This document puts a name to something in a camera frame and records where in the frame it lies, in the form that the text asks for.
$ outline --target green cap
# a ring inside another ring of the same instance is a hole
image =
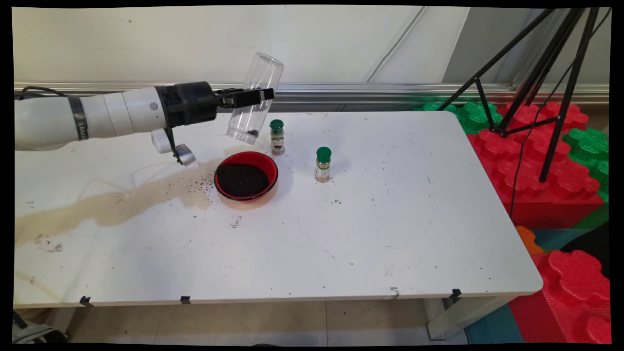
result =
[[[274,119],[269,123],[269,127],[271,128],[271,132],[273,134],[279,134],[284,131],[284,122],[280,119]]]
[[[329,147],[319,147],[316,151],[316,158],[320,163],[327,163],[331,159],[331,150]]]

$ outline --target tripod leg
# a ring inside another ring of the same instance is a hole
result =
[[[568,28],[568,32],[565,34],[565,36],[563,37],[563,39],[561,40],[561,42],[559,43],[559,45],[557,46],[555,51],[552,53],[552,55],[548,58],[548,62],[546,63],[543,71],[540,73],[540,75],[539,75],[539,77],[537,79],[537,84],[535,84],[533,86],[531,92],[529,93],[529,97],[527,98],[527,101],[525,102],[526,106],[531,105],[531,103],[535,99],[535,96],[537,95],[537,93],[539,92],[540,88],[542,87],[542,83],[544,83],[544,80],[546,80],[546,76],[550,72],[550,69],[552,68],[552,65],[555,64],[555,61],[557,60],[557,57],[561,53],[561,50],[563,49],[565,43],[568,41],[568,38],[570,37],[570,34],[574,30],[575,26],[576,26],[576,23],[575,23],[574,26],[571,26],[571,27]]]
[[[565,88],[565,93],[563,94],[561,109],[559,110],[558,115],[559,119],[557,120],[557,123],[555,125],[555,130],[552,133],[552,137],[550,138],[550,144],[548,145],[548,151],[546,152],[546,159],[544,160],[544,165],[542,166],[542,173],[540,174],[540,182],[542,183],[546,181],[546,177],[548,176],[548,170],[550,169],[550,164],[552,163],[552,157],[555,154],[555,149],[557,148],[559,135],[561,135],[561,130],[563,129],[563,122],[565,120],[566,114],[568,113],[568,106],[570,106],[570,100],[572,100],[574,86],[577,84],[578,73],[581,71],[583,58],[585,58],[585,52],[587,51],[587,44],[589,43],[589,39],[592,37],[592,31],[594,24],[596,23],[597,17],[598,7],[592,7],[592,9],[589,11],[589,16],[587,16],[587,22],[585,23],[585,29],[583,30],[581,42],[578,45],[578,51],[574,59],[574,65],[572,66],[570,78],[568,79],[568,84]]]
[[[527,27],[521,30],[518,33],[518,35],[516,35],[515,38],[513,38],[507,45],[505,45],[505,47],[503,47],[499,51],[498,54],[492,57],[492,59],[488,61],[488,63],[486,63],[485,66],[483,66],[475,74],[473,74],[472,77],[461,88],[459,88],[453,95],[451,95],[451,97],[449,97],[447,101],[445,101],[440,107],[438,107],[437,110],[443,111],[448,105],[450,105],[453,101],[455,101],[455,99],[457,99],[458,96],[460,96],[464,91],[466,91],[466,89],[468,89],[468,87],[472,85],[472,83],[474,83],[475,77],[483,76],[483,73],[485,73],[488,69],[494,66],[494,64],[498,62],[498,60],[500,60],[501,57],[505,56],[505,54],[507,54],[507,52],[509,52],[516,44],[518,44],[519,41],[521,41],[525,36],[527,36],[527,34],[530,33],[533,30],[533,28],[537,27],[538,24],[540,24],[546,17],[548,17],[548,15],[552,11],[554,11],[554,9],[545,9],[544,11],[542,11],[542,13],[540,13],[539,16],[537,16],[531,23],[529,23]]]
[[[537,79],[539,78],[540,73],[544,70],[546,63],[558,48],[559,43],[568,34],[568,30],[571,27],[574,28],[583,10],[583,8],[570,9],[570,12],[568,12],[568,14],[565,16],[563,23],[561,23],[561,26],[559,26],[559,28],[557,29],[557,32],[546,47],[546,50],[544,50],[542,57],[540,57],[539,61],[537,61],[535,67],[533,68],[533,71],[531,71],[531,74],[527,78],[527,81],[524,82],[524,84],[518,90],[518,93],[516,94],[513,103],[511,104],[509,110],[505,114],[505,117],[503,117],[503,120],[499,124],[499,129],[507,129],[507,126],[509,126],[509,122],[511,122],[511,118],[513,118],[516,111],[518,111],[518,107],[520,107],[522,101],[524,101],[524,99],[527,97],[529,89],[537,82]]]

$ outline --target spice jar label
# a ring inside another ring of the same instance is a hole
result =
[[[326,178],[329,177],[329,167],[325,169],[321,169],[319,167],[316,168],[316,177],[317,178]]]

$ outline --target table leg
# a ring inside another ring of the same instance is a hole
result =
[[[425,299],[425,308],[429,317],[429,324],[427,324],[429,338],[446,340],[514,298],[515,296],[463,297],[447,310],[440,308],[442,299]]]

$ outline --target black tripod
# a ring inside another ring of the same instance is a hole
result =
[[[530,73],[527,80],[518,90],[518,93],[514,97],[513,103],[509,107],[509,110],[507,111],[505,117],[498,126],[495,126],[494,120],[492,120],[492,114],[490,113],[490,109],[487,107],[487,100],[485,98],[485,93],[483,92],[483,87],[481,86],[481,81],[479,78],[485,72],[487,72],[487,70],[490,69],[501,57],[507,54],[528,33],[530,33],[535,27],[537,27],[537,25],[540,24],[551,12],[553,12],[553,10],[554,9],[544,10],[525,29],[523,29],[515,38],[513,38],[513,40],[511,40],[509,44],[503,47],[503,49],[498,54],[496,54],[487,64],[485,64],[483,68],[479,69],[472,76],[472,78],[470,78],[461,88],[457,90],[457,92],[455,92],[455,94],[453,94],[445,103],[443,103],[437,109],[438,111],[444,110],[450,103],[452,103],[466,89],[468,89],[468,87],[470,87],[472,83],[476,83],[477,90],[479,91],[479,96],[481,98],[481,103],[483,104],[485,115],[487,116],[487,121],[489,123],[489,130],[491,132],[499,133],[501,136],[507,137],[509,134],[555,122],[555,129],[553,131],[552,137],[550,138],[550,144],[548,145],[546,159],[544,160],[544,165],[542,166],[540,182],[545,182],[546,177],[548,176],[548,170],[550,169],[552,157],[555,154],[555,148],[557,147],[557,142],[559,140],[559,136],[561,135],[563,122],[568,112],[568,106],[570,105],[570,100],[574,92],[574,87],[577,83],[578,73],[580,72],[581,64],[583,63],[583,58],[585,57],[585,52],[587,51],[587,45],[589,44],[589,40],[593,35],[592,31],[598,17],[598,8],[592,7],[589,11],[589,16],[587,17],[587,22],[585,23],[585,29],[583,30],[583,34],[578,45],[577,55],[572,64],[570,78],[565,88],[565,93],[561,102],[561,108],[559,109],[559,114],[556,117],[545,119],[540,122],[534,121],[532,124],[527,124],[526,126],[515,128],[510,131],[507,130],[509,122],[513,118],[514,114],[518,111],[520,105],[525,101],[527,95],[529,96],[529,98],[526,100],[525,103],[527,106],[531,105],[531,102],[535,98],[535,95],[537,95],[537,92],[539,91],[542,83],[544,82],[544,79],[550,71],[550,68],[557,60],[557,56],[563,49],[565,42],[567,41],[574,27],[576,26],[578,19],[581,17],[585,8],[570,9],[568,14],[565,16],[565,19],[557,29],[554,37],[546,47],[546,50],[544,50],[542,57],[536,63],[533,71]]]

